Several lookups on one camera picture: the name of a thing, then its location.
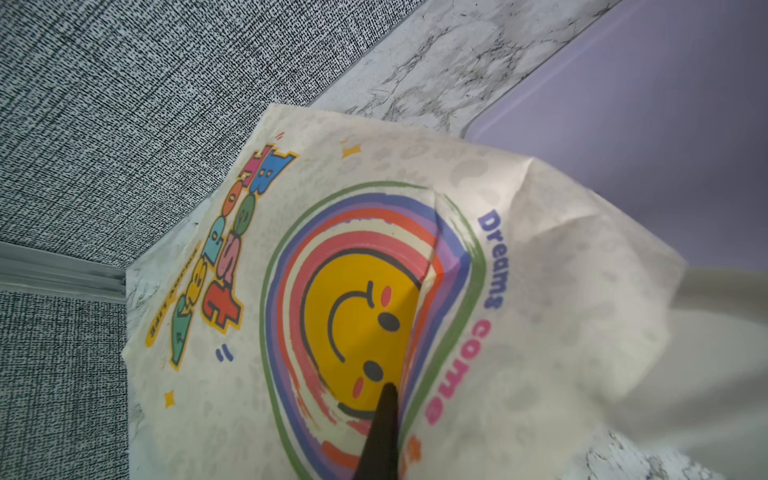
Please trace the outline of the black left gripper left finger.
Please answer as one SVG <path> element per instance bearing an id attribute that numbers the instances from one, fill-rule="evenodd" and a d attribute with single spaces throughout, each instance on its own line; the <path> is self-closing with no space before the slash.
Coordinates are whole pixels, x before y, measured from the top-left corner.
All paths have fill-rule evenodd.
<path id="1" fill-rule="evenodd" d="M 394 480 L 398 468 L 398 392 L 386 384 L 374 414 L 354 480 Z"/>

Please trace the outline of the white printed paper bag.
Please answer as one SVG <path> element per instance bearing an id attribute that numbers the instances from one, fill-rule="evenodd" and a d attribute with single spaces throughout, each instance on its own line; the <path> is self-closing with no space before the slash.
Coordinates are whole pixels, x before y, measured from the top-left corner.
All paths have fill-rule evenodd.
<path id="1" fill-rule="evenodd" d="M 658 361 L 686 269 L 534 157 L 273 104 L 123 349 L 175 479 L 551 479 Z"/>

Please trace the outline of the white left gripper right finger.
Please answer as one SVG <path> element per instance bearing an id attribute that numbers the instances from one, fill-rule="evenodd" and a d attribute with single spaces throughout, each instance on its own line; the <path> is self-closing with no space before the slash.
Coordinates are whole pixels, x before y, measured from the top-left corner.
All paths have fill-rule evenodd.
<path id="1" fill-rule="evenodd" d="M 720 474 L 766 473 L 766 273 L 689 270 L 669 327 L 663 355 L 614 408 L 612 426 Z"/>

